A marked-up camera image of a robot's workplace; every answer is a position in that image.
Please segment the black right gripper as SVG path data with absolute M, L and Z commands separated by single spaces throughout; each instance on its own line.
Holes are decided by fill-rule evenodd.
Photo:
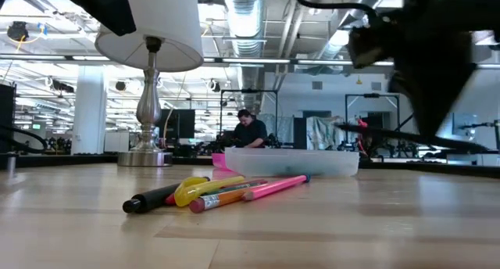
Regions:
M 468 31 L 425 33 L 393 26 L 388 51 L 394 60 L 390 91 L 405 95 L 418 132 L 434 137 L 477 69 Z

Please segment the black marker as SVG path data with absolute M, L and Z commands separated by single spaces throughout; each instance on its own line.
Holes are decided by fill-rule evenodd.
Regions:
M 362 127 L 353 124 L 336 124 L 336 127 L 343 131 L 354 132 L 362 135 L 377 135 L 383 138 L 393 138 L 397 140 L 415 142 L 422 145 L 432 145 L 448 149 L 458 149 L 471 153 L 486 153 L 489 151 L 489 148 L 473 142 L 440 138 L 438 136 L 424 136 L 420 134 L 411 134 L 380 128 Z
M 165 204 L 168 196 L 175 193 L 180 183 L 156 188 L 147 192 L 133 195 L 122 205 L 125 213 L 147 213 Z

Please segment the clear pencil box pink lid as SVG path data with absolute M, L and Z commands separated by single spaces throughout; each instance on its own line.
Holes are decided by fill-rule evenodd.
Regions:
M 358 172 L 357 152 L 229 147 L 212 154 L 212 164 L 245 177 L 322 175 L 349 177 Z

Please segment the pink pencil blue eraser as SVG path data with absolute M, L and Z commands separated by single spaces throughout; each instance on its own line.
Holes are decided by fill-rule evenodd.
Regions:
M 311 176 L 308 174 L 299 175 L 293 178 L 287 178 L 279 181 L 274 181 L 272 183 L 262 185 L 256 188 L 251 188 L 248 192 L 246 192 L 242 199 L 244 201 L 253 201 L 256 199 L 260 199 L 267 195 L 272 195 L 276 192 L 281 192 L 286 188 L 294 187 L 296 185 L 300 185 L 303 183 L 308 183 L 311 179 Z

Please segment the yellow highlighter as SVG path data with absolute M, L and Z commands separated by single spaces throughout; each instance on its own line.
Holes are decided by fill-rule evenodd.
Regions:
M 179 207 L 187 206 L 204 193 L 216 191 L 223 186 L 241 183 L 243 176 L 210 181 L 205 177 L 190 177 L 184 179 L 174 192 L 175 203 Z

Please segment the orange pencil pink eraser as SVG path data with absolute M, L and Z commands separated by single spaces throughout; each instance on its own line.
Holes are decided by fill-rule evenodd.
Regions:
M 249 190 L 250 188 L 241 188 L 215 195 L 200 196 L 190 202 L 189 209 L 192 213 L 201 213 L 206 210 L 211 210 L 220 206 L 235 203 L 237 201 L 240 201 L 242 199 L 242 196 Z

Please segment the clear plastic pencil box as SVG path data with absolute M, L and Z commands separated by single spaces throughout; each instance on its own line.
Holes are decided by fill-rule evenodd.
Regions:
M 8 158 L 14 157 L 16 162 L 14 167 L 56 167 L 97 163 L 116 163 L 117 156 L 97 155 L 97 156 L 18 156 L 16 154 L 0 153 L 0 170 L 6 170 Z M 454 174 L 471 176 L 478 178 L 493 178 L 500 180 L 500 167 L 484 167 L 469 165 L 450 165 L 445 163 L 429 162 L 361 162 L 360 169 L 375 170 L 414 170 L 422 172 Z

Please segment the black ceiling device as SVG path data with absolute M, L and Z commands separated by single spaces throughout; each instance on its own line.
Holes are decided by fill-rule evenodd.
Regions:
M 27 22 L 13 21 L 7 30 L 7 36 L 14 41 L 26 41 L 29 38 Z

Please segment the white pillar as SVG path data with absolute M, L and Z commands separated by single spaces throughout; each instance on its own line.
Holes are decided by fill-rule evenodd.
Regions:
M 104 152 L 107 93 L 104 66 L 79 66 L 72 154 Z

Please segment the white shade silver table lamp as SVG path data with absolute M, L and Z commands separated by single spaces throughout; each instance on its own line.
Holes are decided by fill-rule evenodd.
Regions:
M 100 21 L 98 52 L 109 60 L 143 71 L 136 117 L 139 142 L 119 152 L 121 167 L 164 167 L 166 154 L 155 143 L 162 116 L 157 84 L 162 72 L 185 72 L 203 62 L 198 0 L 124 0 Z

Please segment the pale patterned cloth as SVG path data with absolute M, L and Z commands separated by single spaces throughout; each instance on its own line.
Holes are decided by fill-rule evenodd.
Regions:
M 356 134 L 346 132 L 337 127 L 345 119 L 335 117 L 308 117 L 306 119 L 306 143 L 308 150 L 324 150 L 329 146 L 337 148 L 342 142 L 345 144 L 355 141 Z

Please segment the black monitor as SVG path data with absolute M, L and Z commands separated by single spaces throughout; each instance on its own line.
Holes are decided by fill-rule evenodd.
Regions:
M 168 144 L 178 143 L 181 138 L 195 137 L 195 111 L 193 109 L 163 109 L 156 123 L 159 137 Z

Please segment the black cabinet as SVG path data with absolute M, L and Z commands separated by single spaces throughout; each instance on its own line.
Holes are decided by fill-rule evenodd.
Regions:
M 12 150 L 12 144 L 4 141 L 2 138 L 13 138 L 13 132 L 3 129 L 3 127 L 13 127 L 14 109 L 14 87 L 0 84 L 0 153 L 7 153 Z

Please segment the long ceiling light strip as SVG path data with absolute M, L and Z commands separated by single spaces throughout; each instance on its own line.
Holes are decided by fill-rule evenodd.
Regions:
M 307 65 L 307 66 L 353 66 L 349 60 L 332 59 L 264 59 L 264 58 L 221 58 L 209 57 L 204 58 L 205 63 L 239 63 L 239 64 L 291 64 L 291 65 Z

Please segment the person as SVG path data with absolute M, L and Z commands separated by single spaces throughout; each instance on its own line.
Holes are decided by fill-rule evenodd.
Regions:
M 237 113 L 239 124 L 235 127 L 233 138 L 238 148 L 263 148 L 267 137 L 266 125 L 257 120 L 248 110 Z

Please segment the pale wall screen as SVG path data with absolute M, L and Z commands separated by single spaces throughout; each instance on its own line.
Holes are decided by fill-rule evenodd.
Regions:
M 471 113 L 452 114 L 452 133 L 458 136 L 474 137 L 476 134 L 474 124 L 477 123 L 477 115 Z

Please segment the black rig frame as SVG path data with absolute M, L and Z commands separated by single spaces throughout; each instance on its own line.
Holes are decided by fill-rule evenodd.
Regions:
M 350 119 L 349 108 L 358 100 L 362 100 L 361 108 Z M 346 124 L 362 127 L 373 127 L 386 130 L 401 129 L 400 97 L 398 95 L 366 93 L 345 95 L 345 120 Z M 395 155 L 395 147 L 389 138 L 371 134 L 356 134 L 353 147 L 358 150 L 363 159 L 377 156 L 379 148 L 386 149 L 390 156 Z
M 270 98 L 270 101 L 273 102 L 274 109 L 275 109 L 275 112 L 274 112 L 274 133 L 271 133 L 271 134 L 267 135 L 266 140 L 265 140 L 265 146 L 263 148 L 265 148 L 267 146 L 269 146 L 271 148 L 280 148 L 280 144 L 279 144 L 279 142 L 277 140 L 278 109 L 279 109 L 279 103 L 277 101 L 277 91 L 274 91 L 274 90 L 258 90 L 258 89 L 251 89 L 251 88 L 246 88 L 246 89 L 241 89 L 241 90 L 236 90 L 236 89 L 222 90 L 221 93 L 220 93 L 220 111 L 223 110 L 223 105 L 225 103 L 227 103 L 228 101 L 232 101 L 232 102 L 235 101 L 236 102 L 236 99 L 232 99 L 232 98 L 225 99 L 223 96 L 224 96 L 224 94 L 226 92 L 229 92 L 229 93 L 239 93 L 242 96 L 245 96 L 245 95 L 260 95 L 262 97 L 262 99 L 264 99 L 267 94 L 274 94 L 274 97 Z M 259 120 L 255 114 L 253 114 L 250 110 L 248 110 L 248 111 L 252 115 L 254 115 L 257 120 Z M 232 138 L 230 140 L 230 142 L 233 143 L 233 144 L 235 144 L 234 138 Z

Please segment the silver ceiling air duct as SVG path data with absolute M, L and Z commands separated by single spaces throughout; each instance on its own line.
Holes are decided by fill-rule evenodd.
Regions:
M 263 9 L 265 0 L 224 0 L 227 5 L 227 24 L 233 40 L 232 48 L 237 58 L 261 58 L 263 42 Z M 261 68 L 242 66 L 238 70 L 240 89 L 257 89 Z M 256 102 L 257 94 L 242 93 L 243 107 L 251 109 Z

